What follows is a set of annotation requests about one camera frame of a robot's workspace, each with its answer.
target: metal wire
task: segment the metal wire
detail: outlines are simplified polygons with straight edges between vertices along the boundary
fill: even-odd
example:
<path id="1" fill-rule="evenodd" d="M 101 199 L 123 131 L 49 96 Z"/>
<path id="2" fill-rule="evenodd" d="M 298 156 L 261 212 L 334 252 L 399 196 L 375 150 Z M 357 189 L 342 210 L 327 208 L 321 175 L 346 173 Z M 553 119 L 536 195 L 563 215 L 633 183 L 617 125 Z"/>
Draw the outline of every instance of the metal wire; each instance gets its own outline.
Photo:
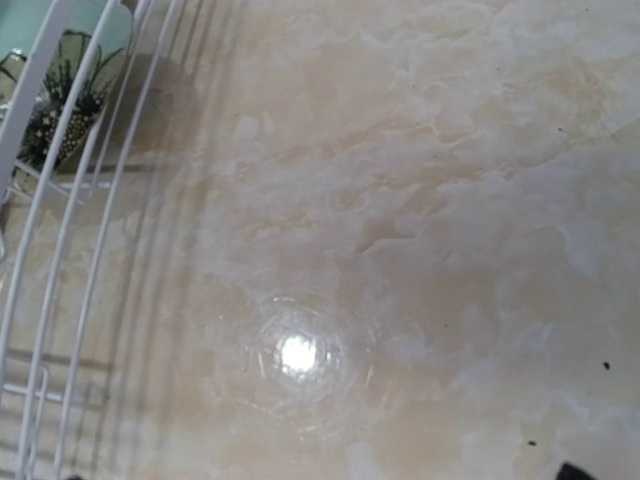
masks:
<path id="1" fill-rule="evenodd" d="M 33 50 L 33 53 L 30 55 L 27 65 L 25 66 L 25 70 L 23 75 L 18 83 L 16 88 L 16 96 L 14 96 L 14 104 L 10 109 L 7 118 L 5 119 L 2 130 L 0 130 L 0 145 L 2 148 L 0 151 L 4 153 L 7 152 L 4 146 L 7 142 L 10 141 L 12 146 L 15 146 L 15 152 L 17 154 L 17 149 L 19 148 L 20 141 L 22 135 L 20 132 L 24 132 L 26 129 L 26 125 L 29 119 L 29 114 L 31 109 L 33 108 L 34 102 L 27 98 L 29 95 L 33 99 L 38 92 L 38 89 L 42 85 L 42 80 L 44 75 L 46 74 L 47 67 L 53 57 L 53 52 L 55 47 L 58 44 L 58 40 L 60 39 L 64 26 L 67 24 L 66 21 L 69 18 L 69 12 L 71 6 L 73 5 L 75 0 L 52 0 L 52 6 L 47 14 L 46 21 L 43 23 L 43 28 L 38 35 L 36 40 L 36 44 Z M 27 216 L 27 220 L 24 225 L 24 229 L 22 232 L 22 237 L 20 240 L 19 247 L 16 251 L 15 263 L 13 267 L 13 272 L 11 276 L 11 283 L 9 285 L 8 296 L 6 300 L 6 304 L 4 307 L 4 316 L 2 320 L 2 325 L 0 326 L 0 400 L 2 399 L 3 394 L 11 393 L 17 395 L 23 395 L 24 399 L 24 410 L 22 412 L 22 421 L 20 428 L 20 437 L 18 441 L 18 449 L 16 455 L 16 470 L 15 470 L 15 478 L 18 480 L 31 479 L 33 478 L 33 471 L 35 468 L 35 464 L 37 461 L 37 447 L 38 440 L 40 436 L 40 427 L 43 418 L 43 411 L 45 408 L 45 404 L 47 402 L 55 402 L 61 403 L 62 408 L 60 410 L 60 421 L 58 427 L 58 436 L 57 443 L 55 446 L 54 453 L 54 472 L 55 478 L 60 479 L 60 475 L 62 472 L 62 468 L 64 466 L 64 454 L 65 454 L 65 443 L 67 431 L 69 428 L 69 417 L 71 408 L 77 406 L 79 402 L 77 399 L 74 399 L 74 389 L 77 378 L 77 371 L 80 363 L 80 354 L 82 351 L 82 343 L 84 340 L 84 333 L 88 321 L 88 314 L 91 306 L 91 300 L 93 296 L 93 291 L 96 285 L 96 279 L 98 274 L 98 269 L 100 266 L 100 260 L 102 257 L 106 234 L 111 218 L 111 211 L 113 209 L 113 205 L 115 199 L 117 197 L 118 186 L 120 184 L 124 167 L 129 156 L 129 152 L 131 150 L 131 146 L 133 143 L 133 138 L 136 133 L 137 125 L 140 121 L 142 109 L 144 107 L 145 99 L 148 94 L 149 88 L 151 86 L 151 82 L 158 65 L 158 61 L 160 58 L 160 54 L 165 46 L 167 37 L 169 35 L 173 18 L 175 16 L 178 0 L 170 0 L 169 8 L 166 10 L 164 23 L 162 25 L 160 34 L 158 36 L 155 50 L 153 52 L 151 64 L 148 67 L 147 75 L 143 84 L 143 87 L 140 91 L 140 95 L 138 97 L 138 101 L 136 104 L 136 108 L 134 110 L 127 135 L 125 137 L 125 141 L 121 147 L 121 151 L 118 157 L 118 162 L 115 169 L 114 178 L 111 182 L 104 184 L 104 182 L 98 182 L 98 175 L 100 174 L 100 170 L 102 167 L 102 162 L 104 160 L 104 156 L 107 151 L 107 144 L 110 140 L 113 126 L 115 123 L 116 115 L 120 109 L 122 104 L 122 100 L 124 97 L 125 88 L 127 86 L 127 82 L 130 79 L 131 72 L 133 69 L 133 65 L 136 58 L 136 52 L 139 47 L 140 36 L 144 31 L 147 22 L 150 17 L 151 10 L 155 0 L 140 0 L 138 6 L 134 13 L 134 35 L 133 35 L 133 49 L 132 56 L 129 60 L 129 64 L 127 67 L 127 71 L 124 75 L 124 79 L 121 83 L 120 92 L 114 108 L 108 110 L 105 107 L 103 113 L 100 115 L 98 122 L 92 128 L 89 136 L 87 138 L 85 148 L 82 153 L 82 157 L 78 168 L 75 173 L 74 181 L 69 188 L 61 187 L 58 183 L 50 180 L 54 161 L 57 157 L 58 150 L 64 140 L 66 128 L 68 126 L 69 120 L 71 118 L 71 114 L 73 113 L 73 108 L 76 103 L 76 99 L 81 91 L 81 88 L 84 84 L 84 79 L 87 76 L 89 69 L 91 67 L 92 57 L 95 55 L 98 47 L 98 39 L 100 38 L 101 32 L 104 30 L 107 21 L 114 11 L 114 9 L 119 5 L 119 0 L 105 0 L 105 7 L 98 21 L 98 25 L 93 32 L 91 41 L 85 51 L 85 56 L 80 64 L 78 72 L 74 78 L 74 83 L 71 88 L 71 92 L 69 94 L 67 103 L 64 106 L 62 111 L 62 115 L 60 117 L 60 122 L 57 126 L 56 132 L 54 134 L 53 140 L 51 142 L 49 152 L 45 163 L 43 165 L 41 172 L 28 172 L 35 173 L 36 178 L 38 178 L 38 186 L 33 197 L 26 195 L 28 199 L 31 200 L 31 207 L 29 209 L 29 213 Z M 47 46 L 51 46 L 51 55 L 47 56 L 45 54 L 49 53 L 49 49 L 45 49 L 45 43 Z M 91 159 L 91 155 L 94 152 L 95 144 L 98 139 L 98 134 L 100 132 L 103 121 L 106 120 L 106 113 L 109 111 L 111 118 L 109 118 L 108 129 L 106 135 L 104 136 L 104 143 L 101 147 L 98 161 L 96 163 L 95 173 L 93 179 L 84 181 L 85 175 L 88 169 L 89 161 Z M 9 139 L 6 132 L 18 132 L 20 135 L 16 135 L 16 138 Z M 6 167 L 6 164 L 9 161 L 7 158 L 0 158 L 0 173 L 2 173 L 2 168 Z M 0 188 L 4 188 L 7 186 L 9 190 L 11 187 L 8 185 L 8 177 L 7 183 L 0 183 Z M 73 350 L 71 352 L 71 357 L 69 360 L 69 367 L 67 370 L 67 379 L 65 383 L 65 389 L 63 394 L 53 393 L 48 390 L 49 388 L 49 371 L 46 365 L 43 365 L 43 350 L 45 345 L 45 339 L 47 337 L 48 327 L 50 323 L 52 304 L 54 300 L 54 294 L 56 291 L 56 286 L 58 283 L 59 277 L 59 269 L 61 265 L 61 260 L 63 258 L 65 246 L 67 245 L 68 236 L 71 233 L 71 223 L 73 220 L 74 212 L 76 210 L 77 205 L 82 205 L 83 202 L 79 198 L 79 194 L 82 190 L 89 190 L 91 193 L 96 187 L 108 187 L 109 195 L 104 206 L 102 221 L 100 224 L 100 230 L 98 233 L 98 237 L 96 240 L 96 245 L 94 248 L 91 264 L 89 266 L 89 273 L 87 284 L 84 291 L 84 297 L 82 302 L 82 307 L 80 310 L 80 314 L 77 320 L 76 325 L 76 337 L 73 344 Z M 54 190 L 59 191 L 60 193 L 64 193 L 68 196 L 67 205 L 64 211 L 63 218 L 60 223 L 60 227 L 58 230 L 58 235 L 55 244 L 55 251 L 51 260 L 50 270 L 47 277 L 46 290 L 43 297 L 42 307 L 40 311 L 40 316 L 38 318 L 38 323 L 36 327 L 35 340 L 33 344 L 33 350 L 31 352 L 31 358 L 27 359 L 27 363 L 29 363 L 29 374 L 27 379 L 26 386 L 15 385 L 12 383 L 6 383 L 6 371 L 7 371 L 7 358 L 8 354 L 8 345 L 9 340 L 11 338 L 12 326 L 15 322 L 15 314 L 17 303 L 20 298 L 21 291 L 21 283 L 24 275 L 24 266 L 26 262 L 26 258 L 29 252 L 29 247 L 31 245 L 32 237 L 34 234 L 36 222 L 39 218 L 39 213 L 41 210 L 42 202 L 44 199 L 45 191 L 48 188 L 53 188 Z"/>

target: white wire rack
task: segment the white wire rack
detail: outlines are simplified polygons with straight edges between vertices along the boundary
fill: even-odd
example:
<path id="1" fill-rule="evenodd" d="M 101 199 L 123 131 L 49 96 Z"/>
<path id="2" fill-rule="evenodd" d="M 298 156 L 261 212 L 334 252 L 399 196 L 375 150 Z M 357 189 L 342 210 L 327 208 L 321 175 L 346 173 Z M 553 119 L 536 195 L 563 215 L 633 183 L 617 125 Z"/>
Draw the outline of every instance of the white wire rack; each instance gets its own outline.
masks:
<path id="1" fill-rule="evenodd" d="M 25 66 L 25 69 L 18 82 L 14 96 L 12 99 L 12 107 L 0 128 L 0 187 L 7 188 L 12 191 L 9 185 L 9 179 L 13 168 L 17 165 L 19 168 L 29 171 L 26 165 L 16 163 L 16 155 L 22 141 L 22 134 L 26 129 L 35 98 L 39 92 L 46 70 L 51 62 L 54 50 L 61 38 L 63 30 L 67 25 L 71 9 L 76 1 L 82 0 L 52 0 L 51 7 L 47 17 L 38 34 L 33 52 Z M 154 39 L 154 51 L 151 56 L 151 62 L 148 66 L 146 77 L 142 88 L 139 92 L 137 103 L 131 116 L 130 124 L 122 145 L 119 146 L 115 173 L 109 182 L 100 180 L 100 173 L 107 153 L 107 145 L 111 134 L 114 130 L 116 116 L 123 102 L 124 94 L 127 89 L 127 83 L 131 78 L 132 70 L 136 62 L 136 57 L 140 50 L 140 39 L 143 32 L 148 28 L 149 18 L 153 11 L 155 0 L 138 0 L 138 4 L 134 11 L 134 35 L 131 47 L 131 55 L 128 60 L 125 72 L 123 74 L 122 85 L 113 97 L 114 103 L 112 108 L 105 108 L 104 112 L 110 112 L 107 116 L 102 113 L 95 127 L 90 132 L 82 156 L 75 172 L 74 181 L 71 184 L 59 184 L 51 178 L 54 167 L 54 161 L 58 154 L 58 150 L 62 144 L 65 135 L 65 129 L 72 115 L 76 98 L 80 93 L 85 77 L 91 66 L 92 56 L 96 53 L 98 47 L 98 39 L 105 28 L 107 20 L 114 8 L 120 0 L 106 0 L 104 11 L 97 25 L 96 31 L 92 36 L 92 40 L 87 48 L 85 57 L 82 60 L 79 71 L 74 79 L 67 104 L 63 109 L 59 125 L 52 140 L 49 153 L 45 164 L 40 173 L 30 171 L 38 178 L 38 186 L 32 197 L 28 197 L 30 201 L 29 213 L 24 224 L 21 240 L 15 252 L 11 252 L 14 256 L 13 270 L 11 272 L 11 281 L 8 286 L 6 303 L 4 305 L 4 314 L 2 324 L 0 325 L 0 416 L 3 415 L 3 400 L 8 395 L 19 395 L 23 397 L 23 405 L 21 412 L 19 438 L 4 439 L 10 442 L 16 442 L 14 465 L 0 465 L 3 470 L 9 470 L 15 474 L 15 478 L 32 479 L 34 478 L 34 467 L 37 463 L 38 444 L 41 436 L 41 427 L 43 419 L 43 411 L 47 403 L 53 402 L 59 404 L 59 419 L 57 428 L 57 439 L 55 441 L 55 450 L 53 458 L 53 476 L 56 480 L 61 478 L 63 468 L 65 467 L 65 443 L 69 429 L 69 417 L 74 406 L 78 405 L 74 389 L 80 355 L 82 352 L 82 344 L 85 335 L 87 320 L 92 303 L 92 295 L 96 285 L 96 277 L 100 266 L 100 260 L 104 248 L 105 238 L 110 223 L 111 210 L 118 194 L 118 185 L 121 181 L 124 167 L 129 156 L 136 128 L 140 120 L 145 98 L 149 91 L 153 75 L 163 53 L 165 44 L 167 43 L 171 32 L 174 16 L 178 8 L 178 0 L 168 0 L 168 8 L 161 9 L 164 13 L 162 27 L 157 38 Z M 102 145 L 96 149 L 96 143 L 99 138 Z M 88 167 L 93 159 L 94 169 L 88 174 Z M 102 210 L 102 220 L 100 223 L 99 233 L 95 247 L 93 250 L 91 263 L 89 265 L 88 281 L 82 295 L 82 306 L 79 317 L 76 320 L 75 340 L 69 345 L 68 365 L 66 365 L 66 378 L 64 388 L 60 391 L 51 390 L 49 365 L 44 360 L 43 350 L 45 340 L 50 329 L 51 311 L 54 300 L 54 292 L 59 280 L 59 271 L 61 259 L 64 254 L 65 246 L 68 243 L 70 231 L 72 229 L 72 220 L 76 207 L 83 204 L 83 199 L 90 198 L 93 192 L 98 188 L 108 189 L 107 200 Z M 16 306 L 21 294 L 21 286 L 25 273 L 25 261 L 29 253 L 32 239 L 36 232 L 36 224 L 41 213 L 43 199 L 46 190 L 53 189 L 67 197 L 64 215 L 60 221 L 57 239 L 55 242 L 55 253 L 51 258 L 50 268 L 48 271 L 46 290 L 42 298 L 39 318 L 21 319 L 21 321 L 32 321 L 35 339 L 29 354 L 17 358 L 12 356 L 9 350 L 9 343 L 12 334 L 12 328 L 16 323 Z M 4 243 L 0 243 L 0 255 L 4 256 Z M 22 363 L 28 367 L 28 374 L 24 383 L 15 383 L 8 380 L 8 370 L 12 368 L 12 364 Z"/>

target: beige marble surface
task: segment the beige marble surface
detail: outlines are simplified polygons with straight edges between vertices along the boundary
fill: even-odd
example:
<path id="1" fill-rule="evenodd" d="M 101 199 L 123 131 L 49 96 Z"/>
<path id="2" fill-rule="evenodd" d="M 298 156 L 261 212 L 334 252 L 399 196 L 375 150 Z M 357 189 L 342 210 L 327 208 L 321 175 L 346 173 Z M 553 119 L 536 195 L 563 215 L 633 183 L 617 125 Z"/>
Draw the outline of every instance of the beige marble surface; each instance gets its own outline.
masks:
<path id="1" fill-rule="evenodd" d="M 185 0 L 112 221 L 75 469 L 639 478 L 638 82 L 634 0 Z M 77 223 L 54 353 L 97 230 Z"/>

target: floor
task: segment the floor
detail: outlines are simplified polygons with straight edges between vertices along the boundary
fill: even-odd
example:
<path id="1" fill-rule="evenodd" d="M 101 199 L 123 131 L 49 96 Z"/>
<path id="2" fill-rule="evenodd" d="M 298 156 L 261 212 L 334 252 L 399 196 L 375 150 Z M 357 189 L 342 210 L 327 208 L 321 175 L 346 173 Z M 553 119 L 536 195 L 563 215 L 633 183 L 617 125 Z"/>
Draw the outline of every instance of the floor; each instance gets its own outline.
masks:
<path id="1" fill-rule="evenodd" d="M 635 0 L 185 0 L 112 220 L 75 471 L 638 478 L 639 81 Z M 52 358 L 96 230 L 80 212 Z"/>

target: wire shelf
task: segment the wire shelf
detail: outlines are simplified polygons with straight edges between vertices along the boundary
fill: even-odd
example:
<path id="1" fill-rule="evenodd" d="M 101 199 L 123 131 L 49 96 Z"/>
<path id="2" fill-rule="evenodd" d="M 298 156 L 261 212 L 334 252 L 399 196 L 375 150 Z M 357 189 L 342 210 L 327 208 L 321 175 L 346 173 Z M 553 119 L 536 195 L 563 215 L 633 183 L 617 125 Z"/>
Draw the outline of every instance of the wire shelf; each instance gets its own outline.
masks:
<path id="1" fill-rule="evenodd" d="M 119 145 L 119 154 L 115 171 L 109 181 L 102 178 L 102 170 L 107 146 L 114 131 L 117 115 L 121 109 L 125 91 L 131 79 L 132 70 L 136 63 L 141 45 L 141 38 L 148 29 L 151 12 L 156 0 L 138 0 L 134 10 L 134 33 L 131 53 L 127 60 L 125 71 L 122 75 L 121 86 L 112 96 L 112 105 L 103 109 L 95 126 L 89 133 L 84 146 L 79 164 L 74 172 L 73 182 L 59 183 L 52 179 L 54 162 L 61 147 L 65 135 L 65 129 L 69 123 L 76 98 L 80 93 L 85 77 L 89 71 L 92 56 L 96 53 L 98 39 L 104 30 L 114 8 L 120 0 L 106 0 L 104 10 L 93 32 L 92 40 L 87 47 L 85 56 L 80 64 L 68 101 L 63 109 L 60 122 L 51 142 L 46 161 L 41 172 L 30 169 L 29 166 L 16 161 L 16 156 L 22 141 L 22 132 L 25 131 L 31 111 L 35 104 L 36 95 L 41 88 L 47 68 L 51 62 L 54 50 L 67 25 L 71 10 L 81 0 L 52 0 L 47 17 L 38 34 L 33 52 L 25 65 L 20 77 L 12 106 L 0 128 L 0 188 L 3 193 L 3 203 L 10 195 L 20 195 L 29 203 L 29 212 L 21 232 L 21 239 L 15 252 L 6 252 L 4 242 L 0 242 L 0 256 L 11 256 L 13 265 L 10 275 L 10 283 L 7 288 L 7 296 L 4 304 L 2 324 L 0 325 L 0 417 L 6 415 L 6 404 L 9 397 L 21 398 L 20 429 L 18 438 L 8 438 L 9 443 L 15 443 L 15 452 L 12 454 L 12 465 L 0 465 L 1 472 L 17 480 L 35 478 L 35 468 L 38 464 L 39 444 L 41 441 L 43 412 L 49 404 L 57 404 L 57 434 L 54 442 L 54 454 L 52 469 L 49 478 L 56 480 L 61 478 L 65 469 L 65 444 L 69 430 L 69 417 L 74 407 L 83 407 L 83 400 L 76 394 L 76 379 L 80 355 L 82 352 L 85 330 L 87 327 L 92 297 L 96 287 L 97 273 L 103 254 L 105 239 L 110 223 L 111 212 L 118 195 L 118 187 L 121 182 L 125 164 L 133 143 L 145 99 L 152 83 L 158 61 L 167 47 L 174 17 L 178 9 L 178 0 L 167 0 L 168 8 L 163 9 L 164 18 L 162 27 L 154 38 L 151 62 L 147 68 L 144 83 L 140 89 L 135 104 L 135 109 L 130 119 L 126 136 L 122 145 Z M 38 179 L 33 196 L 16 191 L 10 185 L 11 172 L 17 167 Z M 82 302 L 78 318 L 75 323 L 75 340 L 68 345 L 68 357 L 65 367 L 66 374 L 62 388 L 54 389 L 51 381 L 50 365 L 44 355 L 47 335 L 51 328 L 52 305 L 54 302 L 56 287 L 60 279 L 61 261 L 65 248 L 73 235 L 72 220 L 78 207 L 82 207 L 87 199 L 90 199 L 98 189 L 108 191 L 104 205 L 101 208 L 101 221 L 97 234 L 97 240 L 88 266 L 88 279 L 82 292 Z M 46 276 L 46 289 L 42 295 L 39 307 L 39 316 L 36 319 L 20 319 L 20 321 L 33 322 L 30 325 L 34 329 L 33 344 L 29 346 L 26 354 L 16 355 L 10 348 L 12 331 L 16 325 L 17 304 L 23 290 L 23 277 L 25 275 L 25 263 L 32 248 L 34 236 L 37 233 L 37 223 L 42 214 L 43 201 L 48 190 L 53 190 L 64 195 L 66 204 L 64 215 L 57 227 L 54 254 Z M 18 375 L 22 381 L 16 381 L 12 369 L 22 370 L 24 374 Z"/>

